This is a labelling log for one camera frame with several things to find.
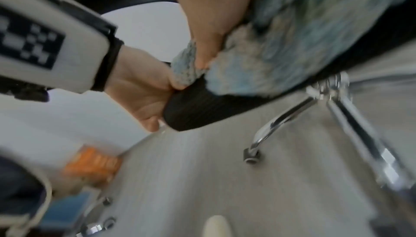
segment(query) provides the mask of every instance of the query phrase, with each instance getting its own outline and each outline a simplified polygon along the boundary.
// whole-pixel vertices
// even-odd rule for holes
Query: white wall
[[[164,61],[171,60],[189,41],[186,19],[173,3],[130,7],[105,17],[120,25],[117,36],[127,45]],[[82,143],[119,154],[148,135],[105,94],[55,90],[50,96],[49,103],[41,104],[0,95],[0,130],[7,130],[0,136],[0,146],[7,144],[44,165],[62,165]]]

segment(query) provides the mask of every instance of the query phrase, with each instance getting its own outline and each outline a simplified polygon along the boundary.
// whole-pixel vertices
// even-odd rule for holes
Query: caster wheel
[[[261,157],[261,153],[260,151],[257,151],[257,154],[255,156],[251,156],[248,153],[248,148],[244,150],[243,152],[243,160],[245,163],[250,164],[250,165],[254,165],[257,164],[260,161],[260,157]]]
[[[113,198],[112,197],[106,197],[103,201],[103,205],[105,207],[110,206],[111,204],[113,204]]]
[[[103,222],[103,228],[105,230],[110,230],[116,225],[116,218],[110,217]]]

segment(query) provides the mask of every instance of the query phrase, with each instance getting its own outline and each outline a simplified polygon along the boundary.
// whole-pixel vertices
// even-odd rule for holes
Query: blue fuzzy fabric
[[[204,75],[217,95],[276,96],[328,65],[404,0],[252,0],[248,23],[233,30],[207,71],[194,67],[195,44],[172,62],[190,85]]]

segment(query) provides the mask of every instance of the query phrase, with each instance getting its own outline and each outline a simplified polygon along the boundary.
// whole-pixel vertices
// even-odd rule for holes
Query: white device
[[[100,70],[108,77],[103,62],[116,58],[114,45],[113,52],[120,48],[116,29],[71,0],[0,0],[0,92],[26,99],[34,90],[90,90]],[[14,81],[26,89],[7,90]]]

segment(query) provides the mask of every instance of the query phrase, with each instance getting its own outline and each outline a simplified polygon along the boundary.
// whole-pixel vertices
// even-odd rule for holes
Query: checkered pattern
[[[65,36],[0,6],[0,55],[52,69]]]

